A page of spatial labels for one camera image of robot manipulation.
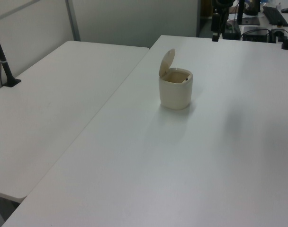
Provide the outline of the black Franka gripper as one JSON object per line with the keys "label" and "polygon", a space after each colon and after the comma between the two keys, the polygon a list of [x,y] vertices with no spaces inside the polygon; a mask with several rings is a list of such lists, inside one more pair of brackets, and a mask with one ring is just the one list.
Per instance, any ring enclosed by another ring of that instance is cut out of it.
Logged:
{"label": "black Franka gripper", "polygon": [[235,0],[214,0],[214,8],[222,10],[220,14],[214,13],[212,16],[211,31],[213,32],[212,41],[217,42],[219,36],[225,31],[228,20],[229,9]]}

